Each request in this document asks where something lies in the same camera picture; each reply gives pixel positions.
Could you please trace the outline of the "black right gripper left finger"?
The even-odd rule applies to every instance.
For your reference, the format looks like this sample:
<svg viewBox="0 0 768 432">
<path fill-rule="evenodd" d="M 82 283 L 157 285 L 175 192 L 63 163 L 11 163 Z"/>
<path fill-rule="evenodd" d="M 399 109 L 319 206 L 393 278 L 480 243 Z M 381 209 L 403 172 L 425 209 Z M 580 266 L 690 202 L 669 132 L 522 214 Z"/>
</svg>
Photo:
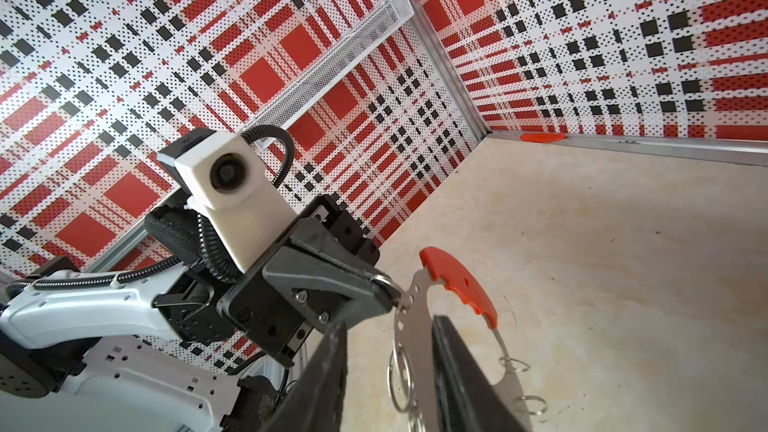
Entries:
<svg viewBox="0 0 768 432">
<path fill-rule="evenodd" d="M 348 329 L 333 325 L 291 392 L 262 431 L 328 431 L 341 428 L 348 374 Z"/>
</svg>

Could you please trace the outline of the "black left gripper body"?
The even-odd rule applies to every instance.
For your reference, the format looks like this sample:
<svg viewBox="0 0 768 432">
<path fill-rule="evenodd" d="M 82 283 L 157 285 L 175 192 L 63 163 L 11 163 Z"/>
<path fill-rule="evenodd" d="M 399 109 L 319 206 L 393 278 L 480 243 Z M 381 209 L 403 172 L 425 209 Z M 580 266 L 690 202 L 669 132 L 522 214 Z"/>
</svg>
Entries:
<svg viewBox="0 0 768 432">
<path fill-rule="evenodd" d="M 268 356 L 291 366 L 307 335 L 352 328 L 381 313 L 377 245 L 352 215 L 320 195 L 217 303 L 218 313 Z"/>
</svg>

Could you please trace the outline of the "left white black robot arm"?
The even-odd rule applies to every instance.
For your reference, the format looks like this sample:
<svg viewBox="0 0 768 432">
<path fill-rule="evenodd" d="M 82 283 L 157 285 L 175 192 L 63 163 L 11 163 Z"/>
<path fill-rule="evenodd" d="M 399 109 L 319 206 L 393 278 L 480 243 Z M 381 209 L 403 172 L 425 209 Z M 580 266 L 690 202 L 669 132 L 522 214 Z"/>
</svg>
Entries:
<svg viewBox="0 0 768 432">
<path fill-rule="evenodd" d="M 347 329 L 387 314 L 401 289 L 379 251 L 328 195 L 270 232 L 245 271 L 215 233 L 192 233 L 188 211 L 144 221 L 171 256 L 152 266 L 80 273 L 65 257 L 8 285 L 1 308 L 1 387 L 19 397 L 108 395 L 194 431 L 334 430 L 345 390 Z M 284 369 L 312 331 L 320 356 L 296 383 L 274 387 L 222 365 L 206 370 L 152 348 L 147 336 L 209 345 L 241 332 Z"/>
</svg>

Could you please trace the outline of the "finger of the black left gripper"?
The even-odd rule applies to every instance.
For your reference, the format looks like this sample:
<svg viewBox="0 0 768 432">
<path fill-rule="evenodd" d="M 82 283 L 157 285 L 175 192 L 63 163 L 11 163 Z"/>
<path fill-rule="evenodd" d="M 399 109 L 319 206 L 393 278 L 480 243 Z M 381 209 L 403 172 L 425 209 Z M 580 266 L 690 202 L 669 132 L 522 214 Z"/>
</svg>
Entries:
<svg viewBox="0 0 768 432">
<path fill-rule="evenodd" d="M 401 299 L 399 286 L 346 250 L 315 218 L 297 222 L 262 276 L 321 333 L 386 315 Z"/>
</svg>

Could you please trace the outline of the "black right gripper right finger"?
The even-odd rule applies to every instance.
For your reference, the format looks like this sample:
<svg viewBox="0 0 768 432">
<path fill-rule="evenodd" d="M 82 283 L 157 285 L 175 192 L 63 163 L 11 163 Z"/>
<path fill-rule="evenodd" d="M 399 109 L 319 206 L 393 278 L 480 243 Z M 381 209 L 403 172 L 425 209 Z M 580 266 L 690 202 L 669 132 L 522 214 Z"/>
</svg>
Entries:
<svg viewBox="0 0 768 432">
<path fill-rule="evenodd" d="M 531 429 L 517 374 L 490 383 L 451 320 L 432 323 L 432 354 L 437 418 L 441 431 L 518 431 Z"/>
</svg>

